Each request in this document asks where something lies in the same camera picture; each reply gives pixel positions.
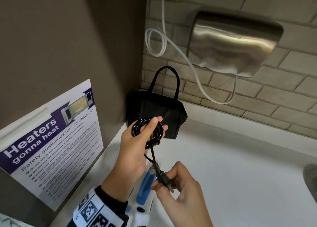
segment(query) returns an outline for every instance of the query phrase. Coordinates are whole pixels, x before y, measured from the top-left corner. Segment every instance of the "coiled white cable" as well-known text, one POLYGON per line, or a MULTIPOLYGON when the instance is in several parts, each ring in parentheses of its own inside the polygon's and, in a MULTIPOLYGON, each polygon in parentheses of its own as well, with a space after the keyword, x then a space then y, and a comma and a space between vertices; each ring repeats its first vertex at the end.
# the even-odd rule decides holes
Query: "coiled white cable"
POLYGON ((207 93, 204 91, 203 87, 201 86, 200 84, 200 81, 199 81, 199 78, 198 78, 198 75, 196 73, 196 70, 194 68, 194 66, 192 65, 191 61, 188 59, 188 57, 182 52, 182 50, 170 39, 167 37, 166 35, 166 30, 165 30, 165 16, 164 16, 164 0, 161 0, 161 3, 162 3, 162 28, 159 28, 159 27, 152 27, 152 28, 149 28, 149 29, 146 29, 145 30, 145 45, 146 45, 146 48, 148 49, 149 53, 151 53, 152 56, 154 57, 160 57, 162 56, 165 51, 166 51, 166 47, 167 47, 167 42, 169 42, 173 47, 176 48, 176 50, 184 57, 184 59, 187 61, 187 63, 190 65, 190 67, 192 68, 193 72, 194 72, 194 75, 195 75, 195 78, 196 78, 196 81, 197 81, 197 84, 198 84, 198 87, 200 88, 201 92, 210 100, 210 101, 213 101, 214 103, 217 103, 217 104, 228 104, 230 103, 232 100, 233 100, 233 97, 236 93, 236 85, 237 85, 237 79, 238 77, 236 76, 235 77, 235 83, 234 83, 234 87, 233 87, 233 92, 232 92, 232 95, 230 97, 230 99, 226 102, 220 102, 220 101, 217 101, 215 99, 213 99, 212 97, 208 96, 207 93), (162 39, 162 47, 161 47, 161 50, 160 52, 155 52, 152 48, 151 48, 151 35, 153 32, 156 32, 158 33, 160 36, 161 36, 161 39, 162 39))

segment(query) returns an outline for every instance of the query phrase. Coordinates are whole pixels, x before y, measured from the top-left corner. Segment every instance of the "sign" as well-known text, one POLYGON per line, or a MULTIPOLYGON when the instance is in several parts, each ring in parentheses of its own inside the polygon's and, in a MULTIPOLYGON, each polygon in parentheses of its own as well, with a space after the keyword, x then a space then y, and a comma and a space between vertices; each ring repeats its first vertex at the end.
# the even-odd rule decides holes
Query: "sign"
POLYGON ((0 167, 56 211, 103 149, 90 80, 38 112, 0 131, 0 167))

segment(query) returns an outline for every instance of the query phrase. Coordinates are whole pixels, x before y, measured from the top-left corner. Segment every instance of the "coiled black cable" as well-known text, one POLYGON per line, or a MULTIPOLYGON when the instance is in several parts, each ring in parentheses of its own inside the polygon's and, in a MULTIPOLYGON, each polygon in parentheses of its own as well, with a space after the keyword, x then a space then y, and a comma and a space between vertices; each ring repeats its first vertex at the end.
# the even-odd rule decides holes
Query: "coiled black cable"
MULTIPOLYGON (((141 132, 141 128, 145 124, 148 124, 152 118, 153 117, 146 117, 146 118, 142 118, 142 119, 138 120, 132 127, 132 136, 135 137, 135 136, 139 135, 141 132)), ((155 130, 153 131, 151 139, 149 141, 147 141, 145 144, 145 149, 151 149, 153 159, 150 159, 148 156, 146 156, 146 154, 144 154, 144 156, 147 158, 147 160, 149 160, 153 164, 156 163, 153 147, 156 145, 159 145, 161 143, 163 133, 164 133, 163 125, 160 122, 158 122, 155 130)))

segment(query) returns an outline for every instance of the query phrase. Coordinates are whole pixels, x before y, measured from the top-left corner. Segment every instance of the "stainless steel hand dryer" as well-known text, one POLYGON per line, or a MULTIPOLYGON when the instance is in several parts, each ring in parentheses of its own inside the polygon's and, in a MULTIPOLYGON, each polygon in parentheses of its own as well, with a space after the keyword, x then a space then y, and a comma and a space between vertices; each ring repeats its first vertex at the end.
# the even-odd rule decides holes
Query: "stainless steel hand dryer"
POLYGON ((194 65, 215 72, 252 77, 282 35, 283 27, 277 23, 199 12, 187 56, 194 65))

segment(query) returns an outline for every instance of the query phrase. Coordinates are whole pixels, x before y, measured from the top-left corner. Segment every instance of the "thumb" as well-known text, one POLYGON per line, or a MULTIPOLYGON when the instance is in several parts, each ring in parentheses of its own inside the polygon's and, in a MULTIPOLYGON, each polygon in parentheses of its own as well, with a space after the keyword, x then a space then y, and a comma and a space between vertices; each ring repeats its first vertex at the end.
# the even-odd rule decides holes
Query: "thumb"
POLYGON ((152 118, 151 121, 147 124, 147 126, 143 129, 143 131, 139 134, 139 136, 141 138, 148 140, 148 138, 151 136, 151 134, 155 130, 158 121, 159 120, 157 117, 152 118))
POLYGON ((158 184, 156 187, 156 195, 163 205, 168 216, 174 216, 179 210, 178 202, 173 198, 167 187, 158 184))

